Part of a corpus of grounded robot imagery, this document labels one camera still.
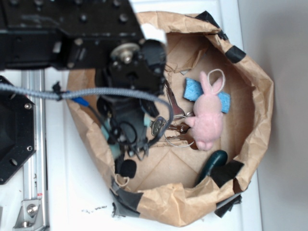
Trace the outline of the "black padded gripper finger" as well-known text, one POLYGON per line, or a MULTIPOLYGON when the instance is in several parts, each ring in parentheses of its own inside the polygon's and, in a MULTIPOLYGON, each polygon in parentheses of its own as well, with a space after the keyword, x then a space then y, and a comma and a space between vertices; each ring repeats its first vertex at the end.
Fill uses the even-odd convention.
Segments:
POLYGON ((115 173, 122 177, 134 178, 137 171, 137 164, 134 160, 124 159, 121 155, 115 160, 115 173))

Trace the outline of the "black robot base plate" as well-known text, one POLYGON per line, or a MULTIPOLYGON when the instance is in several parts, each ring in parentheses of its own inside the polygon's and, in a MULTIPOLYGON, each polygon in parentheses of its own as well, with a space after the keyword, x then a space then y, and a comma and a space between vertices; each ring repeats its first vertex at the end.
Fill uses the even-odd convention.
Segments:
POLYGON ((0 91, 0 183, 10 178, 35 152, 35 104, 24 95, 0 91))

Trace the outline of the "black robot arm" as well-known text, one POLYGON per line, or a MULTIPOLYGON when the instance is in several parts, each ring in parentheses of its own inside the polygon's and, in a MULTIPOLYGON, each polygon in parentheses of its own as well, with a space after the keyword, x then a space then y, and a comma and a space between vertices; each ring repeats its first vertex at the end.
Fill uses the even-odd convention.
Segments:
POLYGON ((161 138, 146 136, 145 117, 165 84, 166 46, 149 38, 127 0, 3 0, 0 68, 95 69, 92 110, 116 154, 142 160, 161 138))

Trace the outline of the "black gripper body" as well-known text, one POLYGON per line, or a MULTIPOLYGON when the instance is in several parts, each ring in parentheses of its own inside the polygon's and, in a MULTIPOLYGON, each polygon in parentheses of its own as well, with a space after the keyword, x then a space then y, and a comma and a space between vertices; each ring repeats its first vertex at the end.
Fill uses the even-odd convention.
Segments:
POLYGON ((109 126, 109 142, 118 144, 122 152, 128 152, 129 156, 136 155, 140 160, 143 159, 141 153, 148 155, 145 118, 159 115, 153 101, 107 95, 98 97, 97 109, 109 126))

